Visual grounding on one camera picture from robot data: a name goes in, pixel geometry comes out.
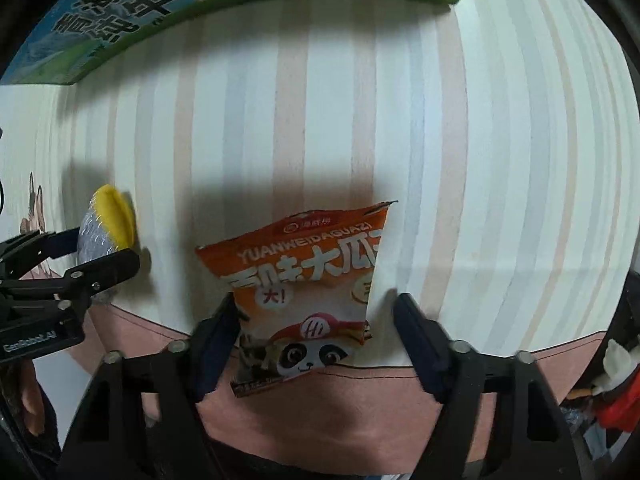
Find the panda eye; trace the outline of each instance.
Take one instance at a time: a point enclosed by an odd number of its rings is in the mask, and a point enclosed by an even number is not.
[[[280,366],[292,368],[306,357],[306,347],[301,343],[287,345],[280,354]]]
[[[324,345],[318,353],[324,366],[335,364],[348,355],[347,352],[336,345]]]

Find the snack bag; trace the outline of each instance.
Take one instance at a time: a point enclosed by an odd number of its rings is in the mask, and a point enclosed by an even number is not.
[[[236,396],[334,364],[370,337],[365,320],[391,202],[308,211],[196,254],[241,314]]]

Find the cartoon panda face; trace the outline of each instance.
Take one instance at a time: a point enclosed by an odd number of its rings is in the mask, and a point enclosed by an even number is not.
[[[289,343],[280,352],[278,373],[283,377],[337,363],[353,349],[339,339],[315,339]]]

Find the metal bolt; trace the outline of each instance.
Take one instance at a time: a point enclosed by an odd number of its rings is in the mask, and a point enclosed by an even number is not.
[[[458,354],[466,354],[471,351],[471,345],[466,341],[454,341],[451,349]]]
[[[183,339],[178,339],[176,341],[171,341],[166,349],[172,354],[179,354],[180,352],[184,352],[189,347],[189,343],[184,341]]]
[[[536,362],[536,358],[534,357],[534,355],[524,350],[521,350],[516,354],[516,359],[526,365],[530,365]]]
[[[117,350],[114,350],[113,352],[109,352],[107,355],[105,355],[102,360],[108,365],[113,365],[118,361],[122,361],[122,354]]]

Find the yellow object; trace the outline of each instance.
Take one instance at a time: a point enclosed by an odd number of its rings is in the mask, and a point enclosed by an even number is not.
[[[136,240],[136,220],[122,195],[110,184],[102,186],[91,200],[98,222],[116,250],[133,247]]]

